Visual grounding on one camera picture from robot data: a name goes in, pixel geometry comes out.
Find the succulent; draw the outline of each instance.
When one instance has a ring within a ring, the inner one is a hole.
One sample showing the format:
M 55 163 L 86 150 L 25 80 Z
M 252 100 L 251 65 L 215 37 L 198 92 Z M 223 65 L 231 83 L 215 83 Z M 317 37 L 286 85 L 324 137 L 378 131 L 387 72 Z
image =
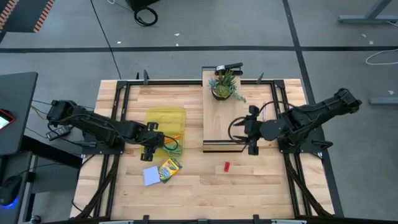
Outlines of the succulent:
M 217 85 L 218 85 L 218 81 L 214 80 L 213 78 L 210 78 L 209 84 L 207 85 L 207 87 L 209 89 L 215 89 L 217 87 Z
M 227 98 L 229 97 L 229 95 L 232 95 L 237 100 L 246 102 L 245 97 L 239 95 L 236 92 L 236 85 L 234 80 L 235 76 L 233 76 L 232 74 L 233 71 L 228 70 L 225 72 L 224 75 L 218 75 L 218 78 L 216 80 L 210 78 L 207 87 L 216 92 L 216 94 L 220 97 Z
M 229 95 L 231 94 L 229 87 L 228 86 L 223 86 L 223 85 L 218 85 L 216 87 L 216 93 L 223 98 L 227 98 L 229 97 Z

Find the blue light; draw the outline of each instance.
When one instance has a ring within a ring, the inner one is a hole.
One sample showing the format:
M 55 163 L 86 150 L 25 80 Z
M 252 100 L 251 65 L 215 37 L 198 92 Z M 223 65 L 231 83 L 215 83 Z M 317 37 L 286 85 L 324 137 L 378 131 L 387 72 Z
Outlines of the blue light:
M 11 202 L 11 204 L 9 204 L 9 205 L 0 205 L 0 207 L 1 208 L 5 208 L 5 209 L 13 209 L 17 204 L 18 204 L 18 196 L 15 198 L 15 200 L 13 202 Z

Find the black stand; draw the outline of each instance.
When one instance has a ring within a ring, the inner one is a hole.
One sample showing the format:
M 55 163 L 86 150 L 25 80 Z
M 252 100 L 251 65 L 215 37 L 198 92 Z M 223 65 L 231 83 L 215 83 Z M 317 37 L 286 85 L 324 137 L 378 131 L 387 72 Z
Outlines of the black stand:
M 33 154 L 36 156 L 43 157 L 76 169 L 80 168 L 82 162 L 82 158 L 80 157 L 44 144 L 28 136 L 22 137 L 21 150 L 33 152 Z

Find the potted plant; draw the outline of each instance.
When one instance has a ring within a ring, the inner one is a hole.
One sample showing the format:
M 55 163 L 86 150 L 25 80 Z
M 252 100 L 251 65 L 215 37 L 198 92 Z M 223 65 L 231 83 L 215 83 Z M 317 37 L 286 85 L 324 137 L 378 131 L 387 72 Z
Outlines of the potted plant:
M 210 78 L 207 87 L 211 90 L 211 93 L 216 100 L 226 100 L 232 95 L 237 100 L 246 102 L 245 97 L 239 95 L 236 92 L 236 85 L 234 80 L 235 76 L 232 75 L 232 73 L 233 71 L 228 70 L 225 72 L 225 75 L 219 74 L 216 80 Z

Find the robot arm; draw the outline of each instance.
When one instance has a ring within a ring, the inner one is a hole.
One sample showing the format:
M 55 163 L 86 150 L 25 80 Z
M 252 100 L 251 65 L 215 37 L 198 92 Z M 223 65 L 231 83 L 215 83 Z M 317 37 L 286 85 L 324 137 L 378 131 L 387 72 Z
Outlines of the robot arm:
M 281 113 L 278 119 L 266 122 L 257 121 L 261 111 L 252 105 L 249 107 L 250 115 L 234 124 L 234 126 L 244 126 L 247 137 L 234 137 L 249 146 L 250 155 L 258 155 L 257 140 L 261 137 L 267 141 L 278 138 L 288 145 L 299 146 L 312 130 L 337 115 L 357 112 L 360 104 L 361 100 L 357 100 L 349 90 L 341 88 L 329 99 L 315 105 L 293 106 Z
M 111 148 L 125 142 L 143 145 L 142 161 L 152 161 L 156 148 L 164 145 L 164 134 L 154 131 L 159 126 L 157 123 L 146 126 L 135 121 L 115 121 L 88 111 L 73 101 L 53 100 L 51 104 L 47 115 L 49 125 L 72 125 Z

